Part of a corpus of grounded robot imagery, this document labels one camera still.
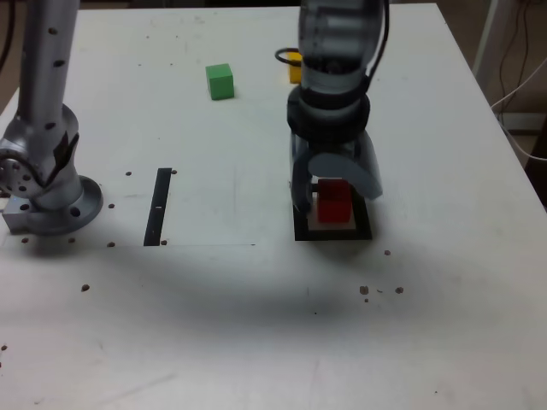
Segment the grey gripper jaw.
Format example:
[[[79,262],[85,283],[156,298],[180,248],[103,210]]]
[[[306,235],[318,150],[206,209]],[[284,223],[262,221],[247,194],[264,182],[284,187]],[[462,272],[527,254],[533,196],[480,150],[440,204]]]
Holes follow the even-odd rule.
[[[309,171],[319,178],[343,179],[366,199],[376,199],[383,194],[377,157],[366,132],[332,152],[314,154],[309,161]]]
[[[293,206],[302,213],[308,214],[312,208],[312,174],[309,162],[313,151],[309,143],[297,134],[291,134],[291,199]]]

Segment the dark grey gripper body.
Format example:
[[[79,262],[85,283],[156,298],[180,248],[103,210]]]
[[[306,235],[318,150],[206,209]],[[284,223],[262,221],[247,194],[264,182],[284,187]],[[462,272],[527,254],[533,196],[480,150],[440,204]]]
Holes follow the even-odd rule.
[[[331,153],[355,159],[361,154],[361,150],[358,138],[346,142],[327,142],[298,138],[299,157],[310,157],[320,153]]]

